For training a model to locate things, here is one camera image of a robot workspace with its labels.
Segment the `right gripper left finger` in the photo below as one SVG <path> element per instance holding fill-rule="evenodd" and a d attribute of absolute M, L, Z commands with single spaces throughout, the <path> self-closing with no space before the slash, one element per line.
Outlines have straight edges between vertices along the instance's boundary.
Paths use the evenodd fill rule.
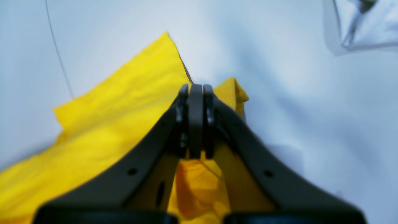
<path fill-rule="evenodd" d="M 170 108 L 117 163 L 42 205 L 34 224 L 177 224 L 167 206 L 188 145 L 188 91 L 184 84 Z"/>

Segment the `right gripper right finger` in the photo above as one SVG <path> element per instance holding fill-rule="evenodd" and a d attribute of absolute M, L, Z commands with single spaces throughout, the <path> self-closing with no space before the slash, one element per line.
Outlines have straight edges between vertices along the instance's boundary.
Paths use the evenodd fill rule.
<path fill-rule="evenodd" d="M 355 206 L 284 165 L 204 85 L 204 148 L 223 172 L 231 212 L 224 224 L 365 224 Z"/>

